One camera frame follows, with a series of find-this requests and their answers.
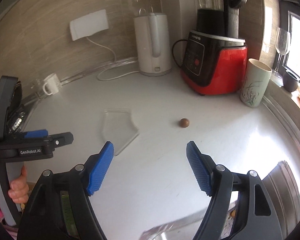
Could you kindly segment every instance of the metal screw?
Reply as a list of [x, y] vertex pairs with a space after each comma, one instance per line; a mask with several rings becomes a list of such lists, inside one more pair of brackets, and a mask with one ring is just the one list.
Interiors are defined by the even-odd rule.
[[75, 167], [75, 170], [76, 171], [82, 171], [84, 169], [84, 166], [82, 164], [78, 164], [76, 167]]
[[49, 175], [51, 174], [51, 171], [50, 170], [45, 170], [42, 175], [45, 176], [45, 177], [48, 177]]
[[217, 168], [218, 171], [225, 171], [225, 169], [226, 169], [226, 168], [225, 168], [223, 165], [221, 165], [221, 164], [218, 164], [216, 168]]
[[249, 174], [250, 174], [252, 177], [258, 176], [258, 173], [257, 173], [256, 171], [250, 171]]

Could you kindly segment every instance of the blue gripper pad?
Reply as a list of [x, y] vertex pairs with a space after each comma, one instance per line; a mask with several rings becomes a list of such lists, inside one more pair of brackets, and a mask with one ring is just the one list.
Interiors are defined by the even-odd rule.
[[108, 171], [114, 156], [114, 146], [111, 142], [106, 142], [99, 154], [92, 155], [87, 160], [87, 171], [89, 174], [89, 184], [87, 193], [92, 196], [101, 187], [102, 181]]
[[204, 191], [208, 196], [211, 196], [211, 174], [207, 170], [200, 157], [200, 155], [202, 155], [200, 150], [197, 148], [193, 141], [187, 144], [186, 155], [200, 189]]
[[42, 138], [48, 135], [49, 134], [47, 130], [37, 130], [27, 132], [24, 138]]

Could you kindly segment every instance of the wooden wall panel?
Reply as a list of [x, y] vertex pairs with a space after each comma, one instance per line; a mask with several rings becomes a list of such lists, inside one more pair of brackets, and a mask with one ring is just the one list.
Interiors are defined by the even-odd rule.
[[263, 0], [247, 0], [239, 9], [239, 37], [246, 40], [248, 58], [259, 59], [264, 30]]
[[265, 25], [264, 32], [264, 49], [261, 50], [260, 61], [268, 65], [270, 68], [273, 66], [276, 49], [275, 49], [275, 35], [280, 23], [280, 10], [279, 10], [279, 1], [278, 0], [264, 0], [265, 11], [267, 9], [270, 13], [268, 17], [269, 20]]
[[20, 78], [24, 96], [35, 79], [60, 79], [113, 60], [110, 51], [86, 39], [72, 41], [69, 22], [106, 9], [109, 30], [91, 39], [113, 49], [118, 59], [136, 57], [133, 17], [139, 9], [161, 12], [160, 0], [21, 0], [0, 22], [0, 77]]

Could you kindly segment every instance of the white switch plate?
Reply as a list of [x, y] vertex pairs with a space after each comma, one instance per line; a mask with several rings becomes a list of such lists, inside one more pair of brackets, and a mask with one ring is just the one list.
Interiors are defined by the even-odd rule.
[[73, 41], [107, 29], [109, 29], [109, 24], [106, 10], [90, 13], [70, 22]]

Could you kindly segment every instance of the brown ball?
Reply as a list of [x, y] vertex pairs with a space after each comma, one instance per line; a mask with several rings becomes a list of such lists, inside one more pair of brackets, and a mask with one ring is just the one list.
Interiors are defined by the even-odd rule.
[[180, 121], [179, 121], [179, 125], [180, 127], [182, 128], [187, 128], [190, 124], [190, 121], [186, 118], [182, 118]]

